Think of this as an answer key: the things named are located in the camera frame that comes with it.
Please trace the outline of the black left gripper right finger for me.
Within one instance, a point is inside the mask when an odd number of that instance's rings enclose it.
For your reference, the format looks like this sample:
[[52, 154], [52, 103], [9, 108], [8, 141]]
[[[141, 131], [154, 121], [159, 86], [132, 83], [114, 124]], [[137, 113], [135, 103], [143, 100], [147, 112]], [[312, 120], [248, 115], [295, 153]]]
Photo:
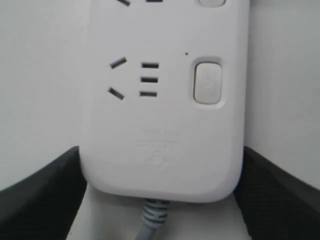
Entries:
[[234, 196], [253, 240], [320, 238], [319, 189], [247, 146]]

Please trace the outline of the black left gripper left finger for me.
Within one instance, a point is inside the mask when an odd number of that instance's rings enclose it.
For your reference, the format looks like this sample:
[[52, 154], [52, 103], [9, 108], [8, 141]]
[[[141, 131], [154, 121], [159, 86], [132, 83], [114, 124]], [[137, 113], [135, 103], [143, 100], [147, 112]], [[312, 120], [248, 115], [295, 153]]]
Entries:
[[74, 146], [0, 192], [2, 240], [65, 240], [87, 188]]

